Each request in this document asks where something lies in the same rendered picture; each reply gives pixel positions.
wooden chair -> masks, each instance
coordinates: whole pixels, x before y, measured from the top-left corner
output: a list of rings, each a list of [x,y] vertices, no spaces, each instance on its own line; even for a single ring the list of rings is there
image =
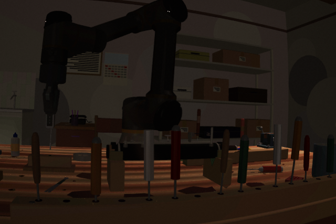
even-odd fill
[[[94,135],[98,136],[98,132],[104,133],[121,133],[122,119],[112,118],[99,118],[97,115],[94,117]]]

white box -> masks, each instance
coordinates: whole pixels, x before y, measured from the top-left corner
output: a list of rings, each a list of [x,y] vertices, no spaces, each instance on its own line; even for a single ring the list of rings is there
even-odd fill
[[[177,99],[191,99],[191,87],[174,87],[173,92]]]

shelving unit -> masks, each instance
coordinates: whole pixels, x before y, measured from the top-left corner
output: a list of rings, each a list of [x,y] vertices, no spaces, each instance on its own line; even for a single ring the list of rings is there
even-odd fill
[[[178,102],[196,102],[196,103],[219,103],[219,104],[233,104],[233,105],[253,105],[255,106],[255,119],[258,118],[258,106],[268,105],[271,106],[270,113],[270,130],[274,131],[273,117],[274,117],[274,71],[273,71],[273,50],[270,48],[259,47],[255,45],[249,45],[245,43],[238,43],[229,40],[214,39],[207,37],[198,37],[187,34],[177,34],[176,39],[177,44],[207,47],[215,49],[227,49],[241,52],[249,52],[251,54],[262,54],[264,52],[270,52],[271,66],[270,69],[245,67],[238,65],[230,65],[225,63],[209,62],[209,61],[198,61],[198,60],[187,60],[175,58],[176,67],[185,68],[200,68],[208,70],[226,71],[226,72],[236,72],[236,73],[246,73],[254,74],[256,77],[256,88],[258,88],[258,77],[259,74],[271,73],[271,90],[270,90],[270,103],[256,103],[256,102],[233,102],[233,101],[213,101],[213,100],[194,100],[194,99],[178,99]]]

green handle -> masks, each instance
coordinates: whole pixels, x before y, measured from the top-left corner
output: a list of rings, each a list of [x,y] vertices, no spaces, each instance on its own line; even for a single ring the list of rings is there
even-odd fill
[[[248,161],[248,145],[249,140],[247,135],[243,135],[240,139],[239,150],[239,168],[238,168],[238,183],[246,183],[247,176],[247,161]]]
[[[327,141],[327,173],[334,171],[334,136],[329,135]]]

faucet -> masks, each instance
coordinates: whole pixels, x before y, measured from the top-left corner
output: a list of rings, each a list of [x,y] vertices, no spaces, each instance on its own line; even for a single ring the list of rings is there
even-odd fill
[[[14,92],[14,94],[12,95],[12,97],[10,98],[10,100],[13,99],[13,97],[14,97],[14,109],[15,109],[15,101],[16,101],[16,94],[15,94],[15,92],[16,91],[13,91],[13,92]]]

